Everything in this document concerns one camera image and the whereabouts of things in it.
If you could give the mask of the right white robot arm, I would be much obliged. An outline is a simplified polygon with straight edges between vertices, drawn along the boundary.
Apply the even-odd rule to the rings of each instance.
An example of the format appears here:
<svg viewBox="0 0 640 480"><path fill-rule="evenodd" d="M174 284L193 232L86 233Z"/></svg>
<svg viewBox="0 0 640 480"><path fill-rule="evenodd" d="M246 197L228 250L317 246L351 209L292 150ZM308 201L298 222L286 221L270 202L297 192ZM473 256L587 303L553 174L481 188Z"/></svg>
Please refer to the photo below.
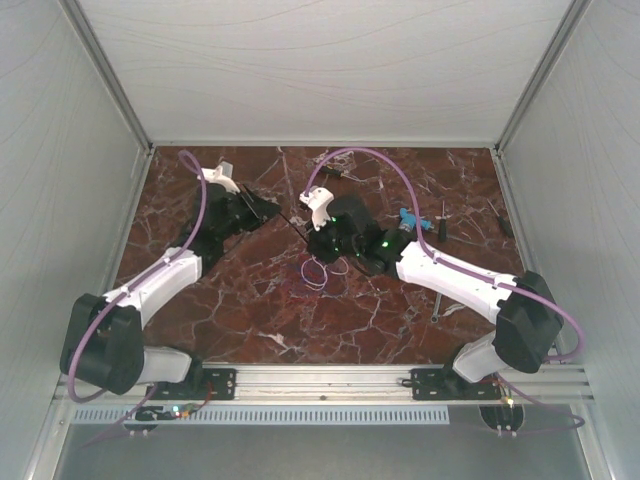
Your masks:
<svg viewBox="0 0 640 480"><path fill-rule="evenodd" d="M300 195L311 213L308 251L331 264L354 259L373 276L385 275L448 297L481 315L494 330L462 346L442 373L445 391L465 397L478 381L512 368L537 372L564 320L552 309L546 281L482 269L437 249L425 251L415 232L383 229L355 195L336 197L323 187Z"/></svg>

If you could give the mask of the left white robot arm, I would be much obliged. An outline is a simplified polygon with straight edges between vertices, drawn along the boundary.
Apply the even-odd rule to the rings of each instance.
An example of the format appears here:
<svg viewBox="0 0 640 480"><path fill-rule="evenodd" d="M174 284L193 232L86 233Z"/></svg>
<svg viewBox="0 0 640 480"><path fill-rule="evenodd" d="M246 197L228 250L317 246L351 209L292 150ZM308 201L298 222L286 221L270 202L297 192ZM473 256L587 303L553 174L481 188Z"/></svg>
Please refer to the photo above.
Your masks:
<svg viewBox="0 0 640 480"><path fill-rule="evenodd" d="M196 195L192 219L160 259L119 289L75 301L61 372L114 394L138 384L170 383L184 398L199 395L206 383L199 361L177 348L146 345L144 328L174 296L212 270L227 239L260 228L280 212L277 203L247 188L229 192L208 184Z"/></svg>

